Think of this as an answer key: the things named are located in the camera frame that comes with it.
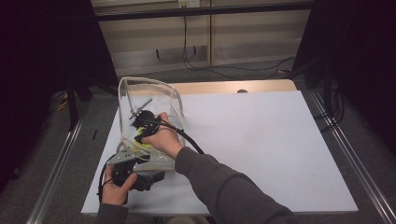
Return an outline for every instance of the hand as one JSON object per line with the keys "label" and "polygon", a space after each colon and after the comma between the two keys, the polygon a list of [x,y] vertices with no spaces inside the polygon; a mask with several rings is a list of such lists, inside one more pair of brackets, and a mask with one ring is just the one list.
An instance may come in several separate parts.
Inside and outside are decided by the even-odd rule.
{"label": "hand", "polygon": [[126,197],[128,197],[128,190],[137,179],[137,174],[131,174],[124,184],[118,187],[112,180],[113,167],[113,165],[109,165],[105,170],[105,185],[103,186],[102,203],[123,205]]}
{"label": "hand", "polygon": [[[161,113],[160,118],[171,124],[166,113]],[[163,125],[160,125],[160,128],[154,135],[142,138],[142,142],[144,144],[152,145],[154,148],[166,153],[174,160],[176,159],[177,153],[183,148],[178,141],[176,131]]]}

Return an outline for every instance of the person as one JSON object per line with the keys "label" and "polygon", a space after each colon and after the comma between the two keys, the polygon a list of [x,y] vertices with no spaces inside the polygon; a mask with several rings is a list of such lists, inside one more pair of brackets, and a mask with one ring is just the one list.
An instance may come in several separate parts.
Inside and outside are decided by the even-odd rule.
{"label": "person", "polygon": [[[169,123],[166,113],[161,113],[160,117]],[[142,141],[175,160],[175,170],[190,180],[198,199],[218,224],[298,223],[297,217],[287,207],[264,194],[246,175],[219,163],[208,154],[200,155],[189,147],[183,147],[174,130],[160,126],[158,132]],[[108,166],[105,181],[110,179],[111,166]],[[111,181],[104,185],[96,223],[125,222],[128,208],[122,204],[135,181],[136,174],[131,174],[120,188]]]}

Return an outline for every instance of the white table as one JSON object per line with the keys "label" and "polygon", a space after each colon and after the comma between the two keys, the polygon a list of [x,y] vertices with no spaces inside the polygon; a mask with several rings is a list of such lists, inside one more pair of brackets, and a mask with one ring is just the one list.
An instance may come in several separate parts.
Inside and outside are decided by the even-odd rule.
{"label": "white table", "polygon": [[[295,213],[357,211],[301,93],[294,85],[285,90],[279,88],[281,91],[254,92],[260,90],[253,86],[262,85],[268,90],[268,84],[212,83],[209,85],[222,88],[216,93],[201,94],[195,94],[199,88],[194,90],[194,84],[185,84],[187,91],[180,87],[183,84],[176,84],[184,105],[185,132],[205,153],[248,175],[263,192]],[[222,93],[239,89],[250,93]],[[119,125],[117,114],[81,210],[83,214],[97,213],[98,178],[120,141]],[[150,191],[131,191],[126,206],[130,213],[148,216],[208,215],[188,179],[176,172],[167,172],[165,180],[154,184]]]}

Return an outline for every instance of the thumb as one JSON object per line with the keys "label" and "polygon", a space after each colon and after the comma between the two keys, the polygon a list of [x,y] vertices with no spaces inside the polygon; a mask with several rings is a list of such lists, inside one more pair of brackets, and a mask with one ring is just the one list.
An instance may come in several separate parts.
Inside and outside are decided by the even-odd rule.
{"label": "thumb", "polygon": [[121,189],[128,191],[129,189],[132,188],[136,179],[137,179],[137,174],[133,173],[133,174],[129,175],[128,178],[123,183],[123,185],[121,186]]}

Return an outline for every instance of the sleeve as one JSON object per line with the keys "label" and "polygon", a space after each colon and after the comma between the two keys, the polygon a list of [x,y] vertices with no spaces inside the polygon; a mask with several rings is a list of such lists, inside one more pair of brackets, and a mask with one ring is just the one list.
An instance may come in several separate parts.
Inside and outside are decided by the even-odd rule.
{"label": "sleeve", "polygon": [[121,205],[101,203],[95,224],[124,224],[128,217],[128,208]]}
{"label": "sleeve", "polygon": [[177,154],[176,171],[186,176],[195,194],[217,223],[298,223],[285,206],[264,194],[246,175],[188,147]]}

